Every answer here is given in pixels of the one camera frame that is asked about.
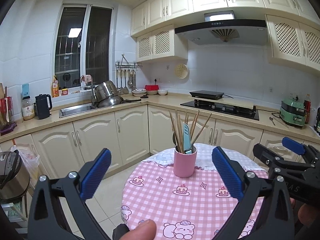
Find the left hand thumb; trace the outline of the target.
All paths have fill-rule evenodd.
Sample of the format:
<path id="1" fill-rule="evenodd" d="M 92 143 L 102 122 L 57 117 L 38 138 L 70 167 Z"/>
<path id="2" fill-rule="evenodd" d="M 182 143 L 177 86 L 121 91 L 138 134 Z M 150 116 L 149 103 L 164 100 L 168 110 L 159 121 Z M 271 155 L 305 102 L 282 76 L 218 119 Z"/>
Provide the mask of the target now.
<path id="1" fill-rule="evenodd" d="M 156 237 L 156 223 L 148 219 L 139 224 L 135 229 L 125 233 L 120 240 L 154 240 Z"/>

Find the right hand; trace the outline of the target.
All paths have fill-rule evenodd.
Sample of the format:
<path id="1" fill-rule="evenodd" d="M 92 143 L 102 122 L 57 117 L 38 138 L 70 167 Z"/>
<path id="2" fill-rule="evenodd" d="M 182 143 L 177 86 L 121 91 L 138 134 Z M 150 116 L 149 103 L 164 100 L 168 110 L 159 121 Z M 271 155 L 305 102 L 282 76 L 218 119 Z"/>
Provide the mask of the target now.
<path id="1" fill-rule="evenodd" d="M 319 209 L 299 202 L 293 198 L 290 198 L 290 202 L 291 207 L 293 208 L 295 219 L 298 219 L 304 226 L 307 226 L 308 228 L 312 226 L 314 221 L 319 216 Z"/>

